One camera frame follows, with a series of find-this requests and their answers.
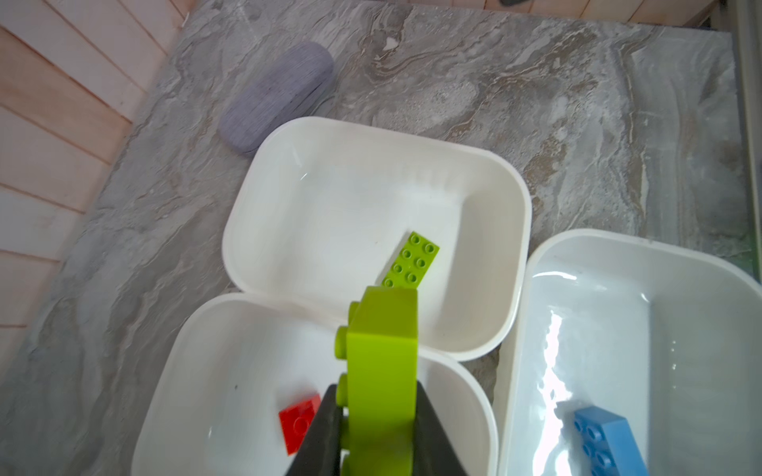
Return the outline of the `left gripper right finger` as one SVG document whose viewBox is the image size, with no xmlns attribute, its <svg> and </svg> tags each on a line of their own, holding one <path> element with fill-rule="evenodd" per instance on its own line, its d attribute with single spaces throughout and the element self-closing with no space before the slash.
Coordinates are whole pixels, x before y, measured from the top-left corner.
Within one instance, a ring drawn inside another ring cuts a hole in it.
<svg viewBox="0 0 762 476">
<path fill-rule="evenodd" d="M 413 475 L 466 476 L 466 470 L 421 382 L 417 383 Z"/>
</svg>

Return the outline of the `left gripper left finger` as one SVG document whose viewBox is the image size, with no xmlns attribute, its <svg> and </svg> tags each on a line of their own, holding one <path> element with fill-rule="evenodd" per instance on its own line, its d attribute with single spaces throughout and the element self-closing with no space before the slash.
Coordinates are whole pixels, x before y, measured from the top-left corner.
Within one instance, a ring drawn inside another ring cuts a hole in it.
<svg viewBox="0 0 762 476">
<path fill-rule="evenodd" d="M 337 384 L 331 384 L 286 475 L 341 475 L 343 423 L 343 407 L 337 404 Z"/>
</svg>

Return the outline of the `small red square brick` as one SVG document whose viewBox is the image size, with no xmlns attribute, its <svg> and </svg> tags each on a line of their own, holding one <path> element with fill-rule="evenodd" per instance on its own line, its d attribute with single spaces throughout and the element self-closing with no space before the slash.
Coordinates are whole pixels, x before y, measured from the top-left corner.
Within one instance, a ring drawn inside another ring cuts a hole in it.
<svg viewBox="0 0 762 476">
<path fill-rule="evenodd" d="M 299 451 L 319 406 L 321 406 L 321 397 L 314 394 L 279 412 L 282 436 L 288 455 L 294 455 Z"/>
</svg>

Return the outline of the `green brick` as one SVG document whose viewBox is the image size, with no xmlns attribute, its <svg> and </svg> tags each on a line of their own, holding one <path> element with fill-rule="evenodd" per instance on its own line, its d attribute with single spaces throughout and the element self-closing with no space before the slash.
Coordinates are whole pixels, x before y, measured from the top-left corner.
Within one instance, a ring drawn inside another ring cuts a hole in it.
<svg viewBox="0 0 762 476">
<path fill-rule="evenodd" d="M 418 292 L 368 287 L 337 329 L 342 475 L 410 475 L 418 371 Z"/>
<path fill-rule="evenodd" d="M 381 280 L 381 286 L 388 289 L 418 289 L 439 251 L 436 243 L 411 232 Z"/>
</svg>

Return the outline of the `blue brick top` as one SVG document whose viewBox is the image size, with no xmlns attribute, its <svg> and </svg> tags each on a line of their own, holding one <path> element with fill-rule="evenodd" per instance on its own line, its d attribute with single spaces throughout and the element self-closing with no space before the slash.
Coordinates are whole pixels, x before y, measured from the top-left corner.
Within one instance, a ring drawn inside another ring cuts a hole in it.
<svg viewBox="0 0 762 476">
<path fill-rule="evenodd" d="M 583 439 L 581 449 L 589 460 L 591 475 L 649 475 L 628 420 L 623 416 L 588 407 L 575 411 L 573 425 Z"/>
</svg>

